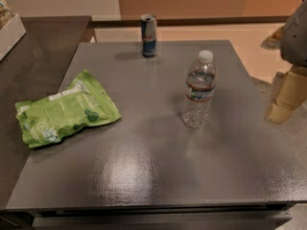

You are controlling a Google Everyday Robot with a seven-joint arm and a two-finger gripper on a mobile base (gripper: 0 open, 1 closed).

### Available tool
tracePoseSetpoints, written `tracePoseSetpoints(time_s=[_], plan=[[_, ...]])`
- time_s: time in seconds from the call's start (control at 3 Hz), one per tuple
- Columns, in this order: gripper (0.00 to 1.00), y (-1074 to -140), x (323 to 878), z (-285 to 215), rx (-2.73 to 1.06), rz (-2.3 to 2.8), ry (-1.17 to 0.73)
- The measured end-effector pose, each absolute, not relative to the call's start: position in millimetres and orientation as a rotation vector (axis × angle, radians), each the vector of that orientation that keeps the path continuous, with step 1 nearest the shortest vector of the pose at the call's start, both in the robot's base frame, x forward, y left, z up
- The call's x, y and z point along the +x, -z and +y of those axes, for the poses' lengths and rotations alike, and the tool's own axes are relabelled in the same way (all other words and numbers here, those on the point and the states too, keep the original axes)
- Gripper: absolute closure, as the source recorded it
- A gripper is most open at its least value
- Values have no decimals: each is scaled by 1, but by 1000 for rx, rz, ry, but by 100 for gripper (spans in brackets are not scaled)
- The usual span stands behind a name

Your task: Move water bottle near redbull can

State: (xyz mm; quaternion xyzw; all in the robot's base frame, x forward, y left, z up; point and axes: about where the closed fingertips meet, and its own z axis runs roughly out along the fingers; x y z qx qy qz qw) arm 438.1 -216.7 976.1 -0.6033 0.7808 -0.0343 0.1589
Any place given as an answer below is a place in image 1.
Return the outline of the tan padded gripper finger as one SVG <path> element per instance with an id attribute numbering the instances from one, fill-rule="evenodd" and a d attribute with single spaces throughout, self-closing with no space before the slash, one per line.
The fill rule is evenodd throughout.
<path id="1" fill-rule="evenodd" d="M 272 104 L 267 119 L 276 124 L 285 123 L 306 101 L 307 68 L 293 65 L 286 74 L 277 73 L 274 78 Z"/>

